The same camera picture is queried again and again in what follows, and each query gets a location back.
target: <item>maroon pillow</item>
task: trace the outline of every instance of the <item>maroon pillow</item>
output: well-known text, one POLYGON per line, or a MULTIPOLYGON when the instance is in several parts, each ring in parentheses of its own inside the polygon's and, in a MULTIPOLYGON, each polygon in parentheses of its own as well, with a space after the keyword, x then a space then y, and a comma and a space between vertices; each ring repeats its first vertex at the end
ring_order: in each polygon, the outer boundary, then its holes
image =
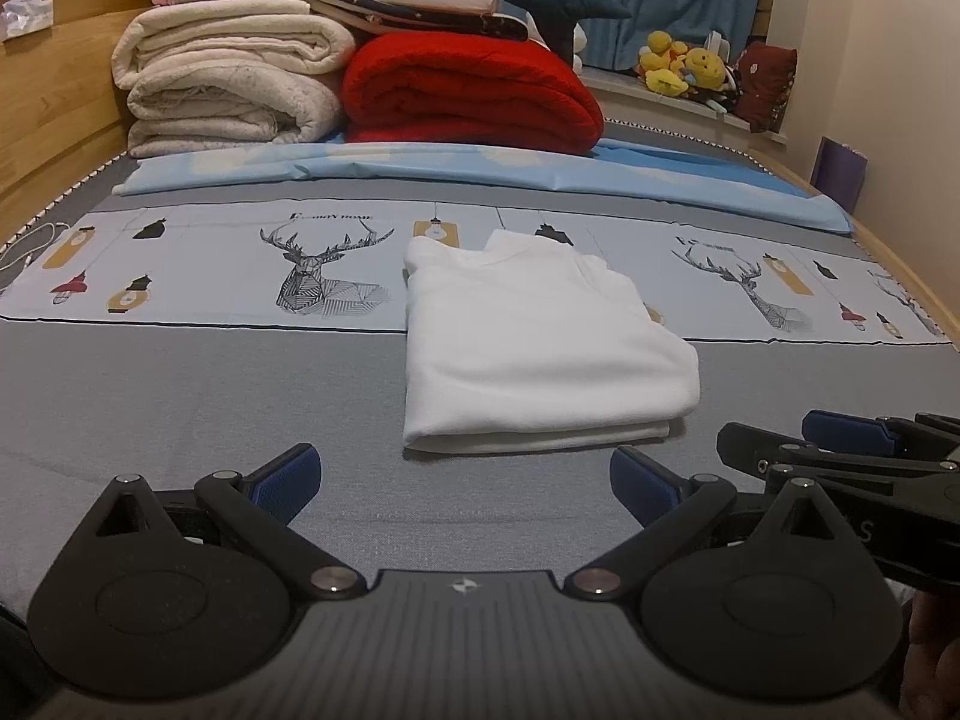
POLYGON ((781 117, 797 71, 797 50, 750 43, 738 60, 740 99, 733 113, 750 122, 750 132, 764 132, 781 117))

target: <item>deer print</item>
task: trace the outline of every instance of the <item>deer print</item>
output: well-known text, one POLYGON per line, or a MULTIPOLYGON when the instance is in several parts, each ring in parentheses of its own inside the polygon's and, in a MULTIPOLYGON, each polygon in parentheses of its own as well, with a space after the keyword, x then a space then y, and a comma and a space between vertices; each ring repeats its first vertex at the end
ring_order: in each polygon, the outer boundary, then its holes
POLYGON ((379 284, 358 284, 323 277, 324 265, 343 259, 348 251, 373 247, 390 238, 394 232, 390 230, 384 235, 378 235, 376 230, 368 227, 361 218, 357 217, 357 220, 367 230, 365 237, 353 242, 349 235, 345 235, 343 242, 327 247, 319 254, 304 254, 304 248, 296 243, 298 233, 282 240, 280 230, 289 224, 289 221, 280 225, 270 235, 264 235, 263 230, 260 230, 261 239, 281 250, 283 259, 293 263, 293 269, 283 280, 280 294, 277 295, 277 305, 280 308, 301 316, 321 312, 328 317, 357 317, 368 314, 390 299, 390 293, 379 284))
POLYGON ((704 271, 707 274, 717 274, 724 281, 738 285, 741 290, 746 293, 747 298, 750 298, 750 302, 757 306, 757 311, 763 314, 763 318, 770 323, 771 327, 775 327, 778 330, 785 330, 788 333, 810 329, 810 318, 799 309, 785 308, 775 303, 768 303, 757 294, 757 279, 760 278, 763 272, 760 263, 748 262, 737 254, 736 251, 732 250, 731 247, 700 244, 697 241, 685 241, 682 238, 678 238, 677 240, 686 247, 686 252, 680 254, 680 252, 674 251, 673 253, 675 255, 686 264, 693 265, 698 271, 704 271), (695 257, 694 250, 697 250, 697 247, 732 254, 736 260, 736 269, 739 271, 738 274, 735 274, 727 266, 714 264, 709 253, 695 257))
POLYGON ((875 279, 877 287, 880 287, 887 295, 890 295, 891 298, 896 298, 896 302, 901 304, 901 306, 910 309, 914 316, 920 319, 920 323, 923 324, 923 327, 926 328, 926 331, 928 331, 931 336, 936 336, 937 338, 942 336, 942 333, 937 329, 937 325, 933 323, 933 320, 920 308, 917 301, 911 298, 911 296, 906 293, 906 290, 896 283, 893 276, 889 274, 876 274, 869 270, 867 270, 867 273, 875 279))

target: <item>white sweater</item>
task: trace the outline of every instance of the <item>white sweater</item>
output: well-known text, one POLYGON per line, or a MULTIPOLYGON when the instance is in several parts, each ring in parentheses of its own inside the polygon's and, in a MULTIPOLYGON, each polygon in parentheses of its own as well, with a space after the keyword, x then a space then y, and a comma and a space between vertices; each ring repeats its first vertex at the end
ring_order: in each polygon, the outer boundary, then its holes
POLYGON ((528 452, 667 435, 700 398, 697 353, 627 276, 543 237, 482 251, 411 239, 405 445, 528 452))

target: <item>red folded blanket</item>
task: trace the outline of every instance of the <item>red folded blanket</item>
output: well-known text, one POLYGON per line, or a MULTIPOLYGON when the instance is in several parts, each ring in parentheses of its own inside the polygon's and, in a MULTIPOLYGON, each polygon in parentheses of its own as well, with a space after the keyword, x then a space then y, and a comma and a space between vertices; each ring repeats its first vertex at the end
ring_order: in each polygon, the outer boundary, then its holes
POLYGON ((587 87, 532 41, 395 32, 354 55, 347 141, 487 143, 583 154, 603 133, 587 87))

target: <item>blue gripper pad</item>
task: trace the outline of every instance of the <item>blue gripper pad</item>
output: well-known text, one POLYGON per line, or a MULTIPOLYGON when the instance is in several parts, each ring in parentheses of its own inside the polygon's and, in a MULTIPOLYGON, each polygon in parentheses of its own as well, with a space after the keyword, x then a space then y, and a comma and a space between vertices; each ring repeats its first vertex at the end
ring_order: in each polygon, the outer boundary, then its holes
POLYGON ((245 479, 247 496, 288 524, 320 490, 320 455, 299 443, 245 479))
POLYGON ((616 499, 646 527, 683 501, 685 480, 631 446, 610 459, 610 487, 616 499))
POLYGON ((813 410, 803 418, 803 437, 821 449, 845 455, 896 456, 896 436, 865 416, 813 410))

